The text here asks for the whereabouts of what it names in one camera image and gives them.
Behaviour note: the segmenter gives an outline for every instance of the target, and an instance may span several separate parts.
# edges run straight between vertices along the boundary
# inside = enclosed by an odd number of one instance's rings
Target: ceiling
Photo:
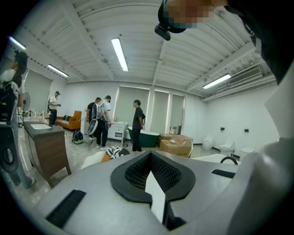
[[[44,0],[15,32],[39,69],[63,70],[67,83],[126,81],[153,84],[210,97],[229,90],[229,81],[203,85],[255,66],[269,73],[240,19],[224,8],[209,23],[198,24],[164,41],[154,32],[161,0]],[[128,63],[124,72],[111,39],[120,38]],[[57,79],[65,79],[54,74]]]

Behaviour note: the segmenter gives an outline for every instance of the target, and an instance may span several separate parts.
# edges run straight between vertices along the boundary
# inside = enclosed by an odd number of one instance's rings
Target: white toilet
[[[254,149],[253,148],[243,148],[242,149],[242,152],[241,152],[241,155],[240,155],[240,161],[243,160],[243,158],[250,154],[250,153],[253,153],[254,152]]]
[[[234,152],[235,142],[230,138],[227,138],[224,145],[220,145],[220,154],[231,157]]]
[[[202,148],[204,150],[211,150],[213,147],[213,138],[211,135],[208,135],[206,139],[203,140]]]

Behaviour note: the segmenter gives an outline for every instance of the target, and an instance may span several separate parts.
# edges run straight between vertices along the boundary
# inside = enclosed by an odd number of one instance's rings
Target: white cabinet
[[[111,127],[108,130],[108,138],[115,139],[115,140],[122,140],[127,128],[128,128],[128,123],[124,123],[124,122],[111,123]]]

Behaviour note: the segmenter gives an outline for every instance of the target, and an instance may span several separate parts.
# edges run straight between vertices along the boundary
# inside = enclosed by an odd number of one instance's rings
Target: sneaker
[[[34,177],[31,177],[31,179],[32,179],[32,183],[30,186],[32,186],[36,182],[36,179]]]

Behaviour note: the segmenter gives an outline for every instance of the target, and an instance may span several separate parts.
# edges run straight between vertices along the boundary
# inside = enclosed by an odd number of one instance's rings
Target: fan
[[[21,117],[22,123],[20,123],[18,120],[19,127],[23,127],[24,114],[29,109],[30,104],[31,104],[31,97],[29,96],[28,92],[25,92],[23,94],[23,106],[21,106],[21,110],[23,111],[22,117]]]
[[[31,97],[29,96],[28,92],[25,92],[23,94],[23,106],[22,106],[23,112],[26,112],[28,110],[30,104],[31,104]]]

